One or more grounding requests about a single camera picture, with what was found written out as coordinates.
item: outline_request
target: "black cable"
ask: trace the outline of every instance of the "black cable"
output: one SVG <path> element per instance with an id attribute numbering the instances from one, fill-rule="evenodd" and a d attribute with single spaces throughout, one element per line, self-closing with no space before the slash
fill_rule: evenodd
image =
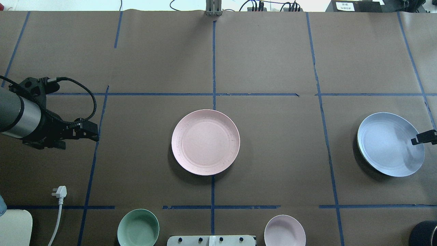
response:
<path id="1" fill-rule="evenodd" d="M 424 0 L 416 0 L 416 4 L 414 5 L 413 11 L 417 12 L 419 10 L 419 7 L 423 5 L 426 1 Z"/>
<path id="2" fill-rule="evenodd" d="M 281 9 L 279 10 L 279 12 L 282 11 L 282 9 L 284 8 L 284 6 L 285 6 L 286 4 L 291 4 L 291 3 L 290 3 L 290 2 L 286 2 L 286 3 L 284 3 L 284 4 L 282 5 Z"/>
<path id="3" fill-rule="evenodd" d="M 266 3 L 272 3 L 272 4 L 284 4 L 284 3 L 272 2 L 272 1 L 264 1 L 264 0 L 261 0 L 261 1 L 266 2 Z"/>
<path id="4" fill-rule="evenodd" d="M 295 5 L 296 5 L 296 0 L 293 2 L 293 4 L 291 5 L 291 7 L 288 9 L 289 12 L 294 12 L 295 11 Z"/>
<path id="5" fill-rule="evenodd" d="M 417 8 L 418 8 L 418 5 L 419 4 L 419 1 L 418 0 L 414 0 L 414 2 L 413 2 L 413 4 L 412 4 L 412 8 L 410 8 L 410 11 L 411 11 L 411 13 L 414 11 L 414 12 L 416 12 L 416 10 L 417 10 Z"/>
<path id="6" fill-rule="evenodd" d="M 255 0 L 247 0 L 246 2 L 243 3 L 243 5 L 241 5 L 240 10 L 238 10 L 238 11 L 240 12 L 243 9 L 244 5 L 246 5 L 246 3 L 248 3 L 248 2 L 252 2 L 252 11 L 254 11 L 253 3 L 255 3 L 255 10 L 258 8 L 257 2 Z"/>
<path id="7" fill-rule="evenodd" d="M 173 7 L 171 6 L 171 3 L 174 2 L 174 1 L 176 1 L 176 0 L 171 0 L 171 2 L 170 2 L 170 8 L 171 8 L 172 10 L 180 11 L 180 10 L 175 9 L 175 8 L 173 8 Z"/>
<path id="8" fill-rule="evenodd" d="M 9 79 L 9 78 L 3 77 L 3 76 L 1 76 L 1 75 L 0 75 L 0 79 L 3 79 L 3 80 L 5 80 L 5 81 L 11 83 L 11 84 L 12 84 L 13 86 L 15 86 L 17 89 L 19 89 L 20 91 L 24 92 L 26 95 L 29 96 L 29 98 L 31 99 L 32 102 L 34 102 L 36 105 L 38 105 L 38 107 L 39 107 L 42 111 L 44 111 L 44 112 L 45 112 L 46 114 L 48 114 L 50 117 L 52 117 L 53 119 L 55 119 L 55 120 L 57 120 L 57 121 L 59 121 L 59 122 L 61 122 L 61 123 L 68 124 L 68 125 L 83 123 L 83 122 L 88 121 L 89 119 L 91 119 L 91 118 L 94 116 L 94 114 L 96 113 L 96 110 L 97 110 L 97 102 L 96 102 L 96 98 L 94 97 L 94 94 L 93 94 L 93 93 L 92 93 L 88 88 L 86 88 L 83 84 L 77 82 L 77 81 L 74 80 L 74 79 L 70 79 L 70 78 L 67 78 L 67 77 L 57 77 L 57 78 L 56 78 L 56 80 L 57 80 L 58 82 L 60 82 L 60 81 L 71 81 L 71 82 L 75 83 L 76 85 L 82 87 L 85 91 L 87 91 L 88 94 L 90 94 L 91 98 L 93 99 L 93 104 L 94 104 L 93 112 L 92 112 L 92 113 L 90 114 L 90 116 L 88 116 L 87 118 L 82 119 L 82 120 L 78 120 L 78 121 L 64 121 L 64 120 L 62 120 L 61 118 L 59 118 L 58 116 L 56 116 L 56 115 L 54 115 L 52 112 L 50 112 L 48 109 L 46 109 L 46 107 L 45 107 L 44 105 L 42 105 L 42 104 L 41 104 L 41 103 L 40 103 L 40 102 L 35 98 L 34 95 L 32 95 L 30 92 L 28 92 L 26 89 L 24 89 L 24 88 L 23 88 L 21 85 L 19 85 L 18 83 L 12 81 L 12 80 Z"/>

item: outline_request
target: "power plug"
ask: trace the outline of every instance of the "power plug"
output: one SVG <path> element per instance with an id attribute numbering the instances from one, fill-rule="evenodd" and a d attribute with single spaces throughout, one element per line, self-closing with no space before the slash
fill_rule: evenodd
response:
<path id="1" fill-rule="evenodd" d="M 55 193 L 52 193 L 52 196 L 59 198 L 59 204 L 64 203 L 64 198 L 67 196 L 67 187 L 66 186 L 59 186 L 58 188 L 53 188 L 53 191 L 56 191 Z"/>

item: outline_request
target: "plate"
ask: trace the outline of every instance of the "plate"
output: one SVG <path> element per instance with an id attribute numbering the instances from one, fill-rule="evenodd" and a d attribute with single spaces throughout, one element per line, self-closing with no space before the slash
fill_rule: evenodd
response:
<path id="1" fill-rule="evenodd" d="M 376 170 L 393 177 L 415 173 L 425 160 L 423 144 L 411 139 L 419 132 L 406 119 L 392 113 L 369 115 L 358 128 L 358 147 Z"/>
<path id="2" fill-rule="evenodd" d="M 214 175 L 234 162 L 240 149 L 240 135 L 228 116 L 202 109 L 179 121 L 171 137 L 171 148 L 185 170 L 197 175 Z"/>
<path id="3" fill-rule="evenodd" d="M 305 246 L 306 236 L 295 218 L 281 214 L 273 217 L 264 230 L 266 246 Z"/>

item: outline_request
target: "plate rim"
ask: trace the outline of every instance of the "plate rim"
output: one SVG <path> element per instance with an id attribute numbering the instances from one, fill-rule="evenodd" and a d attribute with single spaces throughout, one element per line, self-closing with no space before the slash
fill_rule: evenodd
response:
<path id="1" fill-rule="evenodd" d="M 179 158 L 179 155 L 175 155 L 175 146 L 174 146 L 174 145 L 176 144 L 176 141 L 175 141 L 174 139 L 175 139 L 175 132 L 176 132 L 176 129 L 178 128 L 178 126 L 181 124 L 181 122 L 182 122 L 186 117 L 190 116 L 191 114 L 195 114 L 195 113 L 199 113 L 199 112 L 214 112 L 214 113 L 219 113 L 220 115 L 222 115 L 222 116 L 224 116 L 225 118 L 227 118 L 227 119 L 232 123 L 233 128 L 235 128 L 235 130 L 236 130 L 237 137 L 238 137 L 238 148 L 237 148 L 237 151 L 236 151 L 236 153 L 235 153 L 235 158 L 232 160 L 232 162 L 231 162 L 231 164 L 230 164 L 229 166 L 227 166 L 225 169 L 223 169 L 223 170 L 221 170 L 221 171 L 219 171 L 219 172 L 213 172 L 213 173 L 208 173 L 208 174 L 203 173 L 203 172 L 202 172 L 202 173 L 200 173 L 200 172 L 192 172 L 192 171 L 190 171 L 190 170 L 187 170 L 184 166 L 182 166 L 182 165 L 180 164 L 180 160 L 178 159 L 178 158 Z M 218 173 L 221 173 L 221 172 L 225 171 L 228 167 L 230 167 L 230 166 L 232 165 L 232 163 L 234 163 L 234 161 L 235 161 L 235 159 L 237 158 L 238 153 L 239 153 L 239 151 L 240 151 L 240 146 L 241 146 L 240 132 L 238 131 L 238 127 L 236 126 L 236 124 L 234 123 L 234 121 L 233 121 L 231 118 L 229 118 L 229 116 L 227 116 L 226 114 L 224 114 L 224 113 L 222 113 L 222 112 L 220 112 L 220 111 L 218 111 L 218 110 L 214 110 L 214 109 L 199 109 L 199 110 L 195 110 L 195 111 L 193 111 L 193 112 L 191 112 L 191 113 L 185 115 L 185 116 L 182 117 L 182 119 L 180 119 L 179 122 L 176 124 L 175 128 L 173 129 L 173 133 L 172 133 L 172 135 L 171 135 L 171 150 L 172 150 L 173 156 L 175 157 L 177 163 L 178 163 L 178 164 L 179 164 L 183 169 L 185 169 L 186 171 L 188 171 L 188 172 L 190 172 L 190 173 L 193 173 L 193 174 L 195 174 L 195 175 L 200 175 L 200 176 L 212 176 L 212 175 L 215 175 L 215 174 L 218 174 Z"/>
<path id="2" fill-rule="evenodd" d="M 394 115 L 394 116 L 396 116 L 396 117 L 398 117 L 398 118 L 400 118 L 400 119 L 406 121 L 409 125 L 411 125 L 411 126 L 413 127 L 413 129 L 416 131 L 416 134 L 419 134 L 419 131 L 414 127 L 414 125 L 413 125 L 412 123 L 410 123 L 408 120 L 406 120 L 405 118 L 403 118 L 403 117 L 401 117 L 401 116 L 399 116 L 399 115 L 397 115 L 397 114 L 390 113 L 390 112 L 376 112 L 376 113 L 373 113 L 373 114 L 367 116 L 363 121 L 361 121 L 360 126 L 358 127 L 358 131 L 357 131 L 357 144 L 358 144 L 358 149 L 360 150 L 361 156 L 363 156 L 364 159 L 366 160 L 366 162 L 367 162 L 369 165 L 371 165 L 374 169 L 376 169 L 378 172 L 381 172 L 381 173 L 383 173 L 383 174 L 385 174 L 385 175 L 388 175 L 388 176 L 391 176 L 391 177 L 407 177 L 407 176 L 410 176 L 410 175 L 416 173 L 416 172 L 417 172 L 417 171 L 422 167 L 423 162 L 424 162 L 424 160 L 425 160 L 425 148 L 423 148 L 423 160 L 422 160 L 422 163 L 420 164 L 419 168 L 418 168 L 416 171 L 414 171 L 414 172 L 412 172 L 412 173 L 410 173 L 410 174 L 402 175 L 402 176 L 397 176 L 397 175 L 393 175 L 393 174 L 387 173 L 387 172 L 385 172 L 385 171 L 381 171 L 381 170 L 380 170 L 378 167 L 376 167 L 376 166 L 375 166 L 371 161 L 369 161 L 368 158 L 367 158 L 367 155 L 365 155 L 365 154 L 363 153 L 363 146 L 360 144 L 360 138 L 359 138 L 360 130 L 362 130 L 361 127 L 362 127 L 364 121 L 366 121 L 367 118 L 369 118 L 369 117 L 371 117 L 371 116 L 373 116 L 373 115 L 376 115 L 376 114 L 390 114 L 390 115 Z"/>
<path id="3" fill-rule="evenodd" d="M 304 239 L 305 239 L 304 242 L 303 242 L 303 246 L 306 245 L 306 233 L 305 233 L 305 229 L 303 228 L 302 224 L 296 218 L 294 218 L 294 217 L 292 217 L 292 216 L 290 216 L 288 214 L 278 214 L 278 215 L 274 216 L 273 218 L 271 218 L 269 220 L 269 222 L 267 222 L 266 227 L 264 228 L 264 241 L 266 239 L 267 226 L 269 226 L 270 222 L 272 222 L 272 220 L 274 220 L 277 217 L 287 217 L 287 218 L 291 218 L 293 221 L 297 222 L 297 225 L 299 225 L 298 228 L 302 229 L 303 236 L 304 236 Z"/>

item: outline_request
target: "power strip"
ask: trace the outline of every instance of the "power strip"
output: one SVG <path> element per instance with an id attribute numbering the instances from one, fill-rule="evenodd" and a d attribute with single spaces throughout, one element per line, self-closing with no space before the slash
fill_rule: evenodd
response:
<path id="1" fill-rule="evenodd" d="M 257 246 L 256 239 L 250 235 L 171 236 L 167 246 Z"/>

